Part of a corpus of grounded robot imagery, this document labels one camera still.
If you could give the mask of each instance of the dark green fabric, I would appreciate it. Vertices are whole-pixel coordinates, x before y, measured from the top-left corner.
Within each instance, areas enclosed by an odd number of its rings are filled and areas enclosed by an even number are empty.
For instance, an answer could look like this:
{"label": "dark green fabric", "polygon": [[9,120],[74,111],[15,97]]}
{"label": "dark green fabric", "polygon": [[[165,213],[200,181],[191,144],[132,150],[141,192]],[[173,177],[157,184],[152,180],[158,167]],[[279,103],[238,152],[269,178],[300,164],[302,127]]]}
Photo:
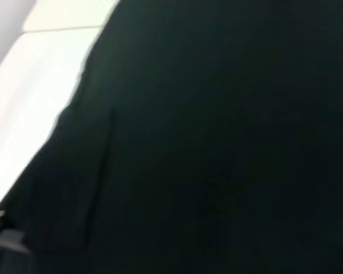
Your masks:
{"label": "dark green fabric", "polygon": [[122,0],[0,209],[12,273],[343,274],[343,1]]}

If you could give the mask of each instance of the white surface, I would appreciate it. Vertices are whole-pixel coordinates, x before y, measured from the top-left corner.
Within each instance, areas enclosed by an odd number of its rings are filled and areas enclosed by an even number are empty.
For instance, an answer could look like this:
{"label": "white surface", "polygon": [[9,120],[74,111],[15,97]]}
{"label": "white surface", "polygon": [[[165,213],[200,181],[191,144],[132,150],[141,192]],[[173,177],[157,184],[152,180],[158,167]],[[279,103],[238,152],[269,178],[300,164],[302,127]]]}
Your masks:
{"label": "white surface", "polygon": [[0,63],[22,35],[22,25],[35,0],[0,0]]}
{"label": "white surface", "polygon": [[24,34],[0,66],[0,201],[47,139],[100,29]]}
{"label": "white surface", "polygon": [[103,26],[117,0],[37,0],[23,31]]}

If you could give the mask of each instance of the white wall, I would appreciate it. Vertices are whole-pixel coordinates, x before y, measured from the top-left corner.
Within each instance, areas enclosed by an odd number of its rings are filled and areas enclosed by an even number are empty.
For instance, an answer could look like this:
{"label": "white wall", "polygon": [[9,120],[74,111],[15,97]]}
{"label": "white wall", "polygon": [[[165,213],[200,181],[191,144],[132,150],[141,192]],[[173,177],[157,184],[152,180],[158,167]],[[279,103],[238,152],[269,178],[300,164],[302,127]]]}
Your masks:
{"label": "white wall", "polygon": [[22,34],[22,25],[35,0],[0,0],[0,63]]}

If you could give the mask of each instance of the dark fabric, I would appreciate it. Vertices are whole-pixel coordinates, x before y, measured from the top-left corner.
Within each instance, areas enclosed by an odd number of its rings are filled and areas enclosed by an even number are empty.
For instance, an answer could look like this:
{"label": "dark fabric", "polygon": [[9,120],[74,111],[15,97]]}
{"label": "dark fabric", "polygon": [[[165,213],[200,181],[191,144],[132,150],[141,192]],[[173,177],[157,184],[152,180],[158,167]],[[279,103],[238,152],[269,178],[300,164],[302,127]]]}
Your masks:
{"label": "dark fabric", "polygon": [[34,273],[343,274],[343,1],[122,0],[67,111],[0,204]]}

